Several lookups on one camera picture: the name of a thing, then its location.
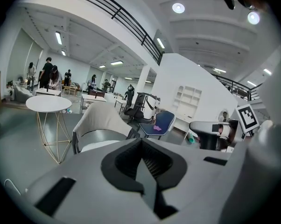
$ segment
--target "woman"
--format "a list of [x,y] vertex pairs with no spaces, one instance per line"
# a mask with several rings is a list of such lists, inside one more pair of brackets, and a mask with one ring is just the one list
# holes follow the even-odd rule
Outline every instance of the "woman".
[[34,82],[35,82],[35,77],[36,77],[36,67],[34,64],[31,62],[28,66],[28,72],[27,72],[27,77],[31,82],[31,91],[34,91]]
[[95,78],[96,78],[96,75],[94,74],[92,76],[92,79],[88,81],[88,86],[89,86],[88,94],[90,94],[91,90],[95,89],[95,86],[96,86]]
[[55,90],[57,90],[57,91],[61,91],[63,78],[62,78],[61,73],[58,71],[56,65],[54,65],[52,67],[49,77],[50,77],[50,87],[55,88]]

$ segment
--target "recessed ceiling light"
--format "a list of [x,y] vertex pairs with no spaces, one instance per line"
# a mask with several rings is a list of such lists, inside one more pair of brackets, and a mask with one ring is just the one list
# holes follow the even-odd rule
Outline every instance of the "recessed ceiling light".
[[253,86],[257,86],[256,84],[254,84],[253,82],[250,82],[250,81],[247,81],[247,83],[249,83],[249,84],[251,84],[251,85],[253,85]]
[[226,71],[225,71],[225,70],[220,70],[220,69],[217,69],[217,68],[214,68],[214,70],[217,70],[217,71],[220,71],[220,72],[226,73]]
[[161,48],[164,49],[165,47],[164,47],[163,43],[161,42],[160,38],[157,38],[157,41],[158,41],[159,45],[161,46]]
[[61,33],[56,32],[56,38],[57,38],[57,42],[61,45],[62,44]]
[[112,62],[111,65],[120,65],[120,64],[123,64],[122,61],[117,61],[117,62]]
[[271,72],[271,71],[269,71],[269,70],[267,70],[267,69],[264,69],[264,71],[265,71],[267,74],[269,74],[269,75],[271,75],[271,74],[272,74],[272,72]]
[[183,13],[185,11],[185,7],[181,3],[175,3],[172,8],[175,13]]
[[259,17],[259,15],[256,12],[250,12],[247,15],[247,19],[248,19],[249,23],[251,23],[253,25],[258,24],[259,21],[260,21],[260,17]]

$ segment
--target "ceiling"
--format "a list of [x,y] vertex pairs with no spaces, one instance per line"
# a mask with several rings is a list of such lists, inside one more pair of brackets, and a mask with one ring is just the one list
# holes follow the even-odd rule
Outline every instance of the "ceiling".
[[[233,79],[241,69],[252,66],[248,57],[257,44],[258,31],[265,19],[257,25],[247,20],[249,10],[235,0],[235,9],[230,10],[223,0],[156,0],[168,18],[179,46],[179,53],[201,65],[212,74],[213,68],[225,70],[221,76]],[[175,13],[172,5],[185,6],[182,14]],[[266,49],[260,55],[266,60],[271,53]],[[251,79],[263,80],[263,73],[254,73]]]
[[[118,77],[129,77],[137,80],[143,64],[130,55],[123,47],[113,41],[112,37],[90,22],[69,17],[62,11],[40,7],[25,9],[30,21],[35,24],[50,51],[90,64],[90,66],[107,71]],[[55,32],[61,33],[62,45],[58,44]],[[111,65],[121,60],[123,64]],[[150,71],[147,80],[154,82],[156,74]]]

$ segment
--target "round white table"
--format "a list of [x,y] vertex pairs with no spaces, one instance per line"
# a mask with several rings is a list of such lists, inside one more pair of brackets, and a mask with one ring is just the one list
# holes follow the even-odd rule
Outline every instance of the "round white table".
[[[42,143],[45,147],[45,149],[47,150],[47,152],[50,154],[50,156],[58,163],[60,164],[63,160],[63,157],[69,147],[69,144],[71,142],[66,125],[65,125],[65,121],[63,118],[63,110],[68,109],[70,106],[72,105],[71,101],[63,98],[63,97],[59,97],[59,96],[51,96],[51,95],[40,95],[40,96],[33,96],[31,98],[29,98],[26,101],[26,106],[33,111],[37,112],[37,122],[38,122],[38,127],[39,127],[39,132],[40,132],[40,136],[41,136],[41,140]],[[42,127],[41,124],[41,119],[40,119],[40,115],[39,113],[46,113],[45,115],[45,120],[44,120],[44,125]],[[54,142],[47,142],[47,138],[45,136],[45,124],[46,124],[46,118],[47,118],[47,114],[48,113],[55,113],[56,118],[57,118],[57,126],[56,126],[56,141]],[[60,114],[62,114],[62,119],[63,119],[63,123],[64,123],[64,128],[60,123]],[[67,140],[63,140],[63,141],[58,141],[58,128],[59,126],[62,128],[64,134],[67,137]],[[59,155],[59,151],[58,151],[58,143],[68,143],[67,147],[64,150],[64,153],[62,155],[62,157],[60,158]],[[57,157],[53,154],[50,146],[51,145],[56,145],[56,150],[57,150]]]

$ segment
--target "purple object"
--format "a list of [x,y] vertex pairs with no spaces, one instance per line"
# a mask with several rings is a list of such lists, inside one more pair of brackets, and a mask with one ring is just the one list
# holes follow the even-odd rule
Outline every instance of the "purple object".
[[161,128],[159,128],[158,126],[154,125],[153,127],[155,130],[161,131]]

